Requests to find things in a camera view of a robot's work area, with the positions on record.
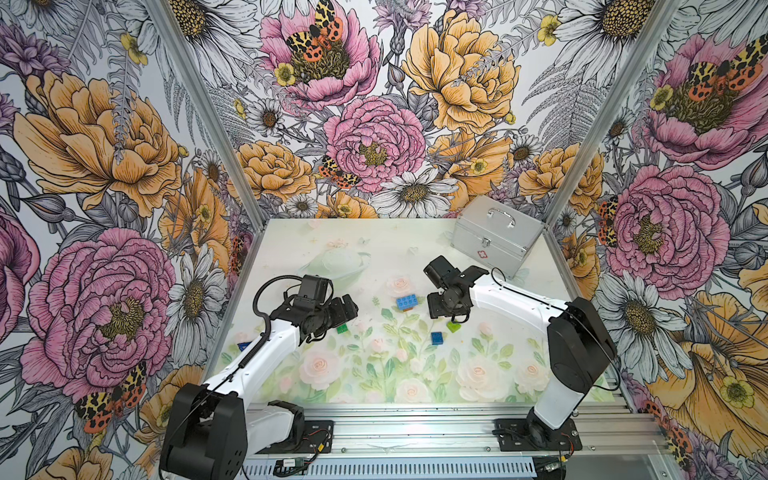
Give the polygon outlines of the blue long lego brick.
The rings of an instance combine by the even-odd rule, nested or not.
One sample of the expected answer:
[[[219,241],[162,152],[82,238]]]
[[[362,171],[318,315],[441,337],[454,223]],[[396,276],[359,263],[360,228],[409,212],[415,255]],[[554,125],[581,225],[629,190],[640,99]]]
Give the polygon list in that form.
[[[396,299],[396,306],[400,311],[409,311],[419,305],[418,297],[414,294],[399,297]]]

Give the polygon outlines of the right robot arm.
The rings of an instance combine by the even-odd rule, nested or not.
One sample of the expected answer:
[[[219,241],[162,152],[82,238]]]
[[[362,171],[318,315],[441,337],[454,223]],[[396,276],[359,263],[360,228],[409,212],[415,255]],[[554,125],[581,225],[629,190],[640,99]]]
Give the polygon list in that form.
[[[472,265],[461,271],[443,256],[427,264],[424,273],[436,288],[427,296],[431,318],[464,323],[474,310],[485,309],[546,335],[550,380],[525,419],[496,422],[499,446],[579,450],[573,412],[617,358],[617,347],[591,301],[534,294],[510,285],[497,268]]]

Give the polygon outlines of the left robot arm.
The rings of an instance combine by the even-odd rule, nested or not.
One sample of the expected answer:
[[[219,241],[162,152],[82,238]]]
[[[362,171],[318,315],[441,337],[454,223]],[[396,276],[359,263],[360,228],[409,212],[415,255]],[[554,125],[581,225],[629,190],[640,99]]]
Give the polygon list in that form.
[[[255,397],[287,357],[355,319],[359,307],[350,295],[336,295],[327,278],[287,274],[257,290],[252,311],[264,324],[257,339],[218,374],[176,394],[159,477],[233,479],[250,455],[306,443],[302,407],[285,401],[256,406]]]

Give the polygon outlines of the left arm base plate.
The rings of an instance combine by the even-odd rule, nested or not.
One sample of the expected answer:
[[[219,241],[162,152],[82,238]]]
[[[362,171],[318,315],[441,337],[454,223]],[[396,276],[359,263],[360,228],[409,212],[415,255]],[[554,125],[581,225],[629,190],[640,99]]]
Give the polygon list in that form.
[[[332,420],[305,420],[300,430],[293,429],[289,437],[259,451],[259,454],[314,454],[323,446],[321,454],[331,452],[335,422]]]

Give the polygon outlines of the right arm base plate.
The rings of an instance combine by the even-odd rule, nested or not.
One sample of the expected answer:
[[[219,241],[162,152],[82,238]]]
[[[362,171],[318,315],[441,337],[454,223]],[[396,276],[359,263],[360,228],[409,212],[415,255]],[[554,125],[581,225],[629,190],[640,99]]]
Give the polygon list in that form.
[[[561,451],[572,454],[583,449],[580,434],[571,418],[558,429],[531,418],[500,418],[492,434],[502,452]]]

